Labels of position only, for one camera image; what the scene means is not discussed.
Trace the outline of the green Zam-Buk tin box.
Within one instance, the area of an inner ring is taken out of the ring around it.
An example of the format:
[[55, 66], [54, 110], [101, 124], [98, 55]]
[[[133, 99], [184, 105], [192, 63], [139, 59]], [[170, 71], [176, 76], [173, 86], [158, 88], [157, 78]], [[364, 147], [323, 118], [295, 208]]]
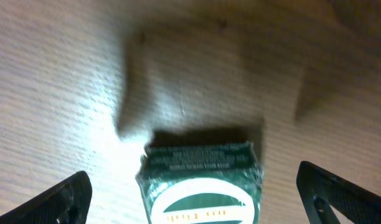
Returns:
[[150, 224], [257, 224], [263, 171], [252, 142], [148, 147], [136, 175]]

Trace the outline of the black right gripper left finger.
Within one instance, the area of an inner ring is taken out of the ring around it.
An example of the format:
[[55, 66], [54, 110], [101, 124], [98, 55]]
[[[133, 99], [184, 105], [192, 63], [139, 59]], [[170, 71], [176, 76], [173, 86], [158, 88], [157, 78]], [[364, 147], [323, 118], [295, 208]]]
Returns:
[[79, 171], [17, 208], [0, 216], [0, 224], [85, 224], [92, 185]]

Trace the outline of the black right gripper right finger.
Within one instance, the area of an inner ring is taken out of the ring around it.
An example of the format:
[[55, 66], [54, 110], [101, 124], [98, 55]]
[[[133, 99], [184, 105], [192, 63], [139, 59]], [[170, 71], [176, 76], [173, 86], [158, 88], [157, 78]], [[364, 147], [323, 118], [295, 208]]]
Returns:
[[352, 223], [381, 223], [381, 196], [311, 162], [300, 163], [296, 185], [310, 223], [339, 223], [334, 209]]

